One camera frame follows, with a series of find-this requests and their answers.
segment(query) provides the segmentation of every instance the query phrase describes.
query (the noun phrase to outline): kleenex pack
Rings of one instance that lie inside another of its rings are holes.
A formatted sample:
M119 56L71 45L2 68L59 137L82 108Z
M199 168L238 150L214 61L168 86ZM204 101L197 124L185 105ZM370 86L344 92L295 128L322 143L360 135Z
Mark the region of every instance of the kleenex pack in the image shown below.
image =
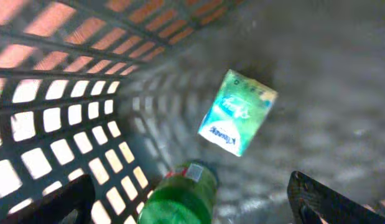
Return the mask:
M223 149L242 156L276 97L276 91L228 70L198 133Z

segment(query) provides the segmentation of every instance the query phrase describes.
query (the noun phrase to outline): grid pattern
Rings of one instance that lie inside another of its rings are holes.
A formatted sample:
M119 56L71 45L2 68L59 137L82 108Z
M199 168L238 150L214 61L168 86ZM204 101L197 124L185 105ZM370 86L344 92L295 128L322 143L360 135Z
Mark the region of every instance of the grid pattern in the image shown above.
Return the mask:
M153 186L117 90L240 2L0 1L0 219L91 174L93 221L135 223Z

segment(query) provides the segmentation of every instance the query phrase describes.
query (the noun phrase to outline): small package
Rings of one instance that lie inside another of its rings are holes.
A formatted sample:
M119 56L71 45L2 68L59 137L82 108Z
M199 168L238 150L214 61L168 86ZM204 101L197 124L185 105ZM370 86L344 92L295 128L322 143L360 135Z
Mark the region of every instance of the small package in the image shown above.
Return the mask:
M228 152L242 156L276 98L276 91L228 70L198 133Z

